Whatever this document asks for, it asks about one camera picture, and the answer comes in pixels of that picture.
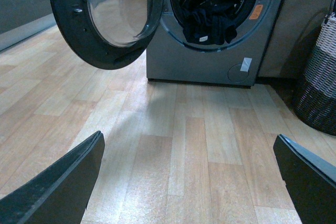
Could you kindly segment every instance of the washing machine door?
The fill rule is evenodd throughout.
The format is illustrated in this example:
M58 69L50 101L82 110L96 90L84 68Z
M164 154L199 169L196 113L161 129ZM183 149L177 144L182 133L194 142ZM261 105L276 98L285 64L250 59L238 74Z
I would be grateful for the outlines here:
M101 69L135 61L151 41L163 0L50 0L72 50Z

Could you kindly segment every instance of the front-loading washing machine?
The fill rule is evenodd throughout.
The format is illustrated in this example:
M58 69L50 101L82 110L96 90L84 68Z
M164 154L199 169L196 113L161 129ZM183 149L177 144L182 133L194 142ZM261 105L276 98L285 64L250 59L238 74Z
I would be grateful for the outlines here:
M73 51L102 69L147 48L149 79L251 86L281 0L50 0Z

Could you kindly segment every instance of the laminate flooring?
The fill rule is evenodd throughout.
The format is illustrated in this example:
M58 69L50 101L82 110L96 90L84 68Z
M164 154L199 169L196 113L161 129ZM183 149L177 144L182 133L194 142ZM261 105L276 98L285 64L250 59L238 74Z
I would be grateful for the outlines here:
M285 134L336 165L336 138L270 87L148 82L79 59L57 27L0 52L0 198L97 130L106 149L83 224L301 223L272 150Z

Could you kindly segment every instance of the orange label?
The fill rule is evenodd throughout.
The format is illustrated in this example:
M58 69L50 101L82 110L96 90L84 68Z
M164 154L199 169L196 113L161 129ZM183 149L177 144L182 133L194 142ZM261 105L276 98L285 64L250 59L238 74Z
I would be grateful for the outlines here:
M250 19L251 20L258 19L261 14L261 11L263 10L263 7L264 7L263 5L256 5L256 8L254 8L254 11L250 16Z

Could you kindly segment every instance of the dark clothing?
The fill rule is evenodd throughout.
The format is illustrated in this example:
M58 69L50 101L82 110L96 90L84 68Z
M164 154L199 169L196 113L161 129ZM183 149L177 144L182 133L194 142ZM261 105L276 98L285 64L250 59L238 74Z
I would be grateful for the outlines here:
M193 11L183 9L183 34L189 43L223 45L237 37L236 24L228 18L234 10L234 2L201 4Z

